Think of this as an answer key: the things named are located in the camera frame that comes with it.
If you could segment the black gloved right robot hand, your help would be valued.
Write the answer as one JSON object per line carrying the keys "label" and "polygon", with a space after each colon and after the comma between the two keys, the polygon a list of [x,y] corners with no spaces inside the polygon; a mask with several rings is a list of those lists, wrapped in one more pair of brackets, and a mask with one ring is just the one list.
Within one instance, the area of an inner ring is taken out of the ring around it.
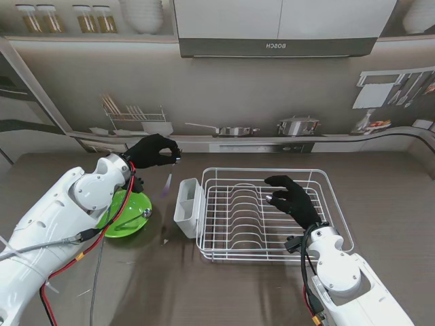
{"label": "black gloved right robot hand", "polygon": [[268,177],[264,182],[271,187],[284,187],[274,191],[267,202],[282,213],[290,215],[296,223],[307,230],[311,225],[321,223],[311,198],[306,191],[286,175]]}

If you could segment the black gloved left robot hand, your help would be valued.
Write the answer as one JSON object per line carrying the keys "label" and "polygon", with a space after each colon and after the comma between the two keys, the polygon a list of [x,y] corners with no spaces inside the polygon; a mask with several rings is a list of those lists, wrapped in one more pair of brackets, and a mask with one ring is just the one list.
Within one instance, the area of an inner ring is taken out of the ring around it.
{"label": "black gloved left robot hand", "polygon": [[177,143],[160,134],[143,137],[136,145],[122,154],[135,168],[149,168],[176,164],[181,160],[181,150]]}

